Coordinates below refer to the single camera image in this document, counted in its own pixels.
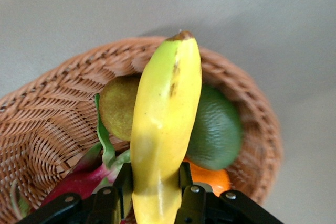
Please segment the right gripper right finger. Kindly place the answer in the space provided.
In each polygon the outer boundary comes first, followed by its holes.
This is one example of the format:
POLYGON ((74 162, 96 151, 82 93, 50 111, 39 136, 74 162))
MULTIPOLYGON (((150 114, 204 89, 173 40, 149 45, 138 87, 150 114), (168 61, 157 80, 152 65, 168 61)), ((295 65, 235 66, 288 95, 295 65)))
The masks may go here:
POLYGON ((190 164, 180 166, 182 203, 175 223, 281 224, 282 222, 239 190, 228 190, 219 197, 192 181, 190 164))

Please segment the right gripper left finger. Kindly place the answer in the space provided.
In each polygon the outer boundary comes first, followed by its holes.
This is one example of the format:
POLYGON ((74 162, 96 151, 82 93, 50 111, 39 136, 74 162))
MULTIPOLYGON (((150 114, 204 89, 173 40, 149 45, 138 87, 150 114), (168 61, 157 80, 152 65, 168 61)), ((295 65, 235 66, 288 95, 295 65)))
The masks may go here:
POLYGON ((98 186, 86 199, 74 192, 62 194, 18 223, 121 223, 132 192, 132 167, 125 163, 112 185, 98 186))

